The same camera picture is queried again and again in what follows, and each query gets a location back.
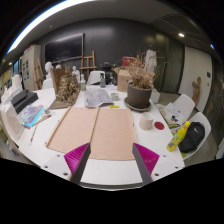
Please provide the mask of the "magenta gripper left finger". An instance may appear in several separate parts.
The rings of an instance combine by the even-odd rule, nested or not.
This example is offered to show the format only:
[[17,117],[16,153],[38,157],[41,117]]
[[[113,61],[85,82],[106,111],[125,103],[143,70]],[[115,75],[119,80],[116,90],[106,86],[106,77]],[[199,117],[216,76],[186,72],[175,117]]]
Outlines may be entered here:
[[72,173],[72,177],[70,179],[72,183],[80,183],[90,152],[90,144],[86,143],[73,149],[64,156],[64,159]]

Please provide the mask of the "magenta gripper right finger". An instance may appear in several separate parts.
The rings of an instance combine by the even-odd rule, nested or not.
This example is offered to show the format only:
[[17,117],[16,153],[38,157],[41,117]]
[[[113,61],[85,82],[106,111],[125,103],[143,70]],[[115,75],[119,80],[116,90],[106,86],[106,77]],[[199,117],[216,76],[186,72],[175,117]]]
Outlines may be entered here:
[[159,160],[159,155],[137,143],[133,144],[132,153],[140,171],[143,184],[148,185],[152,183],[153,179],[151,175]]

